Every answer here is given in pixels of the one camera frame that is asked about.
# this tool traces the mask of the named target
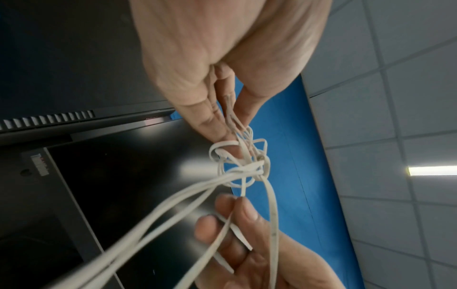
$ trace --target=white cable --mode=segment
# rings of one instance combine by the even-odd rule
[[[276,197],[274,190],[268,181],[270,161],[267,156],[267,141],[264,139],[253,140],[254,133],[252,129],[250,127],[243,127],[233,112],[232,106],[229,103],[230,99],[227,98],[227,100],[228,109],[226,112],[226,123],[235,133],[238,140],[222,141],[215,143],[210,147],[209,157],[212,161],[218,163],[219,176],[208,181],[193,184],[162,201],[151,213],[149,213],[142,221],[140,221],[107,251],[103,252],[100,256],[77,270],[72,275],[52,286],[51,289],[102,288],[114,275],[114,273],[133,255],[135,255],[139,250],[149,244],[161,233],[165,232],[190,214],[210,196],[217,186],[225,185],[232,188],[241,188],[241,196],[244,197],[246,195],[246,188],[251,186],[255,181],[262,181],[264,183],[268,197],[270,211],[270,288],[274,289],[278,271],[279,229]],[[264,143],[263,149],[258,149],[254,145],[259,142]],[[223,147],[226,146],[238,146],[243,158],[235,158],[232,154],[223,149]],[[218,159],[213,157],[213,152],[219,156]],[[225,171],[224,164],[226,163],[236,165],[236,167]],[[241,184],[233,182],[238,179],[241,180]],[[149,227],[165,212],[183,200],[201,192],[203,193],[198,198],[193,200],[185,209],[165,221],[152,232],[145,235]],[[184,275],[184,277],[176,285],[175,289],[186,289],[193,283],[195,278],[216,254],[217,249],[225,238],[230,226],[234,226],[231,223],[231,215],[225,222],[221,232],[216,237],[216,240]]]

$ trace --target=vent grille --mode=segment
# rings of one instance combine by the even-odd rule
[[[0,133],[41,128],[51,125],[67,124],[94,118],[95,114],[92,110],[82,110],[58,114],[31,116],[20,119],[2,120],[0,121]]]

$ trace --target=hand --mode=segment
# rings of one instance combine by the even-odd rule
[[[331,0],[131,0],[151,81],[212,142],[235,139],[217,101],[248,125],[317,46]],[[244,84],[235,102],[235,74]]]
[[[231,274],[212,259],[195,283],[200,289],[268,289],[269,223],[254,209],[247,198],[220,195],[216,210],[225,218],[233,211],[233,221],[253,247],[250,251],[230,230],[219,247],[219,253],[234,269]],[[197,221],[195,236],[211,244],[222,229],[214,216]],[[277,289],[344,289],[332,268],[316,253],[280,234]]]

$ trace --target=ceiling light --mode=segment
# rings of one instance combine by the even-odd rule
[[[410,176],[457,176],[457,166],[408,167]]]

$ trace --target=tangled cord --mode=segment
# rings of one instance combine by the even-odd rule
[[[125,234],[120,240],[112,245],[108,250],[95,258],[93,261],[77,270],[72,275],[58,282],[51,289],[100,289],[114,273],[122,267],[133,255],[135,255],[144,246],[149,244],[161,233],[171,228],[174,224],[181,221],[201,203],[203,203],[214,189],[219,185],[231,188],[241,188],[241,196],[246,195],[246,188],[254,184],[255,181],[262,181],[267,191],[268,206],[270,211],[270,288],[274,289],[276,285],[276,275],[278,271],[278,246],[279,246],[279,228],[278,228],[278,208],[276,197],[268,181],[270,172],[270,160],[267,156],[267,141],[265,139],[253,140],[254,134],[251,127],[245,128],[233,112],[230,99],[227,97],[228,108],[226,111],[226,123],[235,133],[238,140],[221,141],[213,144],[209,149],[209,157],[212,161],[218,163],[218,177],[193,184],[174,195],[162,201],[149,215],[141,220],[134,228]],[[255,143],[263,142],[263,149],[255,147]],[[235,158],[227,150],[226,146],[238,146],[240,148],[242,159]],[[233,164],[235,167],[225,171],[224,164]],[[203,192],[198,198],[193,200],[185,209],[174,215],[153,231],[145,235],[149,227],[165,212],[176,206],[183,200]],[[175,289],[187,289],[190,287],[195,278],[200,274],[211,258],[216,254],[218,247],[225,238],[230,226],[232,214],[228,217],[222,230],[209,246],[206,252],[197,260],[197,262],[181,278]]]

